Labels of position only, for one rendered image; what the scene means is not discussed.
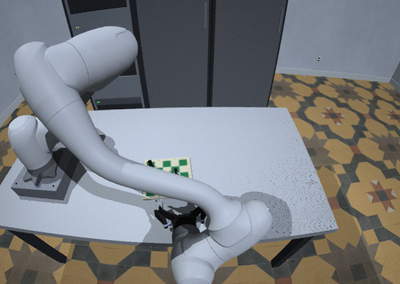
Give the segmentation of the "green and white chessboard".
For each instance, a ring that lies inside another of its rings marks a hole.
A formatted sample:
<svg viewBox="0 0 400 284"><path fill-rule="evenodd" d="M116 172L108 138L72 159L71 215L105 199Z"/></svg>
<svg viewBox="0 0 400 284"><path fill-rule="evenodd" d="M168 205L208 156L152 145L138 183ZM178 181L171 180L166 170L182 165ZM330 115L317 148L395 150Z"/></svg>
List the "green and white chessboard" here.
<svg viewBox="0 0 400 284"><path fill-rule="evenodd" d="M165 158L151 160L154 165L153 168L162 169L171 173L175 173L174 169L177 168L177 173L179 175L189 177L192 179L192 171L190 166L190 157L181 158ZM155 194L150 194L143 192L143 200L158 200L158 199L168 199L164 196L158 196Z"/></svg>

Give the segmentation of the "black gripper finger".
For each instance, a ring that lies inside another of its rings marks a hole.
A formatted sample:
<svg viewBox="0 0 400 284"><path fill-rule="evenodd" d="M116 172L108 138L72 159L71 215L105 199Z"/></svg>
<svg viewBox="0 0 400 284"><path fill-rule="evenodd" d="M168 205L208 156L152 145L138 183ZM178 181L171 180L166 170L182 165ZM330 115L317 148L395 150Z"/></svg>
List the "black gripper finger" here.
<svg viewBox="0 0 400 284"><path fill-rule="evenodd" d="M160 206L159 206L159 210L154 210L154 214L155 217L164 225L164 228L168 228L168 226L173 226L173 224L171 222L169 222L166 219L169 219L170 221L172 221L174 218L178 219L181 216L180 215L176 215L176 214L172 214L166 210L163 209L163 200L160 200Z"/></svg>
<svg viewBox="0 0 400 284"><path fill-rule="evenodd" d="M201 222L201 224L204 224L205 223L204 217L206 217L206 214L200 207L196 207L193 211L190 211L185 217L194 216L196 218L198 215L199 217L197 218L196 222Z"/></svg>

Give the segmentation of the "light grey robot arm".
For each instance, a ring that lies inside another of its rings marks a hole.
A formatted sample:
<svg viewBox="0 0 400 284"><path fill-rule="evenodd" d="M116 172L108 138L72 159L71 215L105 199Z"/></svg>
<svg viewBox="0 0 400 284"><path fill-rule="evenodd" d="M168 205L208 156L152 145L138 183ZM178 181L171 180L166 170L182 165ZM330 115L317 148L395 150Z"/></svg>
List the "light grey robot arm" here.
<svg viewBox="0 0 400 284"><path fill-rule="evenodd" d="M19 89L33 114L8 127L10 145L26 167L24 182L54 178L63 154L61 142L88 169L117 185L189 202L206 214L206 230L183 224L172 233L171 266L176 284L212 284L215 271L266 235L273 218L259 200L228 200L211 186L127 158L101 139L86 108L129 69L138 54L132 32L106 26L49 47L22 45L14 54Z"/></svg>

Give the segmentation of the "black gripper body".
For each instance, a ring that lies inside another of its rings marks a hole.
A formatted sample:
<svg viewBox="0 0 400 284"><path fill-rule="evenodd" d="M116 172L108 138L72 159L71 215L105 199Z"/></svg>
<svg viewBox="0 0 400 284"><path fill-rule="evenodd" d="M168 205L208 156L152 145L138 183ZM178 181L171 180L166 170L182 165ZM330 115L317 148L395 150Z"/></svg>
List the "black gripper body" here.
<svg viewBox="0 0 400 284"><path fill-rule="evenodd" d="M178 226L180 226L180 225L182 225L182 224L192 224L192 225L194 225L194 226L197 227L197 225L196 225L196 220L197 220L197 219L196 219L195 217L193 217L193 216L191 216L191 217L185 217L185 215L186 215L186 214L180 215L180 216L181 216L180 218L178 218L178 219L174 218L174 219L171 221L171 223L173 224L173 230L174 230L176 227L178 227Z"/></svg>

